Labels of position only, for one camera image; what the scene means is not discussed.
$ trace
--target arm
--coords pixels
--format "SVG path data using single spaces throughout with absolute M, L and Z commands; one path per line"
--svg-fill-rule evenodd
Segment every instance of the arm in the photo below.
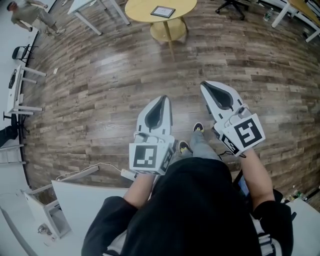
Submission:
M 21 28 L 28 30 L 29 32 L 32 31 L 31 27 L 26 26 L 25 24 L 23 24 L 21 21 L 17 21 L 16 24 L 18 24 Z
M 42 6 L 43 8 L 48 8 L 47 4 L 44 4 L 43 2 L 37 1 L 37 0 L 26 0 L 30 4 Z
M 271 178 L 253 148 L 240 157 L 243 176 L 250 191 L 253 209 L 265 201 L 274 201 L 275 196 Z
M 141 208 L 148 201 L 155 177 L 155 175 L 139 174 L 123 199 L 137 209 Z

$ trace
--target framed sign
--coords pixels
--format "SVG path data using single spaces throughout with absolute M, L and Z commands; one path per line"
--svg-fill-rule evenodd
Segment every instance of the framed sign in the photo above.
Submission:
M 164 18 L 170 18 L 170 16 L 175 12 L 176 9 L 172 9 L 164 6 L 157 6 L 152 12 L 151 15 L 160 16 Z

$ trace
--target person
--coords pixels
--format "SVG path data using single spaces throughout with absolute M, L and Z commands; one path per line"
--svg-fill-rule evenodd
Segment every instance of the person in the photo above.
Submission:
M 82 256 L 262 255 L 253 218 L 278 242 L 283 256 L 291 255 L 291 209 L 275 202 L 272 180 L 255 151 L 248 149 L 240 158 L 251 215 L 203 133 L 196 123 L 190 146 L 180 141 L 180 153 L 154 188 L 154 175 L 139 174 L 123 198 L 104 201 L 87 231 Z
M 45 34 L 54 38 L 55 36 L 51 33 L 50 29 L 55 31 L 56 35 L 63 34 L 66 29 L 58 29 L 54 18 L 47 13 L 43 8 L 48 8 L 47 4 L 44 4 L 37 0 L 25 0 L 22 5 L 17 5 L 15 1 L 8 4 L 7 10 L 12 12 L 11 21 L 13 24 L 19 25 L 21 28 L 32 31 L 32 27 L 38 29 L 39 33 Z M 23 22 L 29 24 L 32 27 L 26 26 Z

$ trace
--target jeans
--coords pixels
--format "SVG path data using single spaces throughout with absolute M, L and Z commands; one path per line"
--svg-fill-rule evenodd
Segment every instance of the jeans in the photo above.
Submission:
M 178 151 L 175 152 L 170 161 L 170 165 L 179 160 L 192 157 L 222 161 L 217 153 L 208 145 L 203 133 L 199 130 L 196 130 L 192 133 L 190 139 L 190 148 L 192 149 L 193 153 L 191 153 L 189 150 L 183 151 L 182 154 L 180 154 Z

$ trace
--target black office chair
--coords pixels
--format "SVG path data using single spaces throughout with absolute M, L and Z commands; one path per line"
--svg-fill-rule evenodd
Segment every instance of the black office chair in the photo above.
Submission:
M 243 20 L 245 19 L 245 15 L 244 15 L 244 13 L 241 11 L 241 9 L 239 8 L 239 6 L 244 7 L 244 9 L 245 9 L 246 11 L 249 10 L 249 6 L 246 5 L 246 4 L 244 4 L 244 3 L 242 3 L 242 2 L 238 2 L 237 0 L 225 0 L 225 3 L 222 4 L 218 9 L 216 9 L 215 12 L 216 12 L 217 14 L 219 14 L 219 13 L 220 13 L 220 10 L 221 10 L 222 8 L 224 8 L 224 7 L 226 7 L 226 6 L 229 6 L 229 5 L 233 5 L 233 6 L 234 6 L 234 8 L 237 10 L 237 12 L 241 14 L 240 20 L 243 21 Z
M 25 131 L 29 134 L 30 131 L 26 129 L 25 127 L 25 120 L 27 118 L 27 115 L 24 115 L 21 119 L 21 121 L 17 120 L 16 114 L 12 114 L 11 116 L 5 115 L 5 112 L 3 111 L 3 120 L 5 119 L 11 119 L 11 127 L 13 131 L 16 131 L 18 134 L 18 130 L 20 130 L 22 137 L 25 139 Z
M 28 44 L 27 46 L 18 46 L 14 49 L 14 51 L 12 53 L 12 59 L 13 60 L 20 60 L 24 63 L 27 63 L 28 57 L 31 55 L 32 50 L 36 47 L 38 47 L 38 46 L 30 46 L 30 44 Z M 24 50 L 22 52 L 21 57 L 18 57 L 18 52 L 19 52 L 20 48 L 24 48 Z

